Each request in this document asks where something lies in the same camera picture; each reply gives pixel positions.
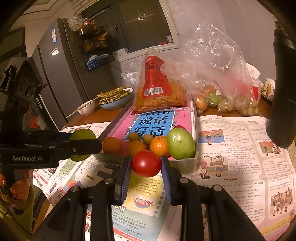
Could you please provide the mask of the person's left hand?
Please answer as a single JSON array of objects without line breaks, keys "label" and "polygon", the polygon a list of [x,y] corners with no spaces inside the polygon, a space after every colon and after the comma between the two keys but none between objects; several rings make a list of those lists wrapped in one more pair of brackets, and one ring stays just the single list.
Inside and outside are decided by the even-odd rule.
[{"label": "person's left hand", "polygon": [[10,206],[18,210],[24,209],[26,206],[27,198],[30,192],[30,178],[32,176],[32,170],[30,169],[22,170],[22,172],[22,180],[16,181],[10,188],[12,197],[9,197],[1,191],[1,200],[7,202]]}]

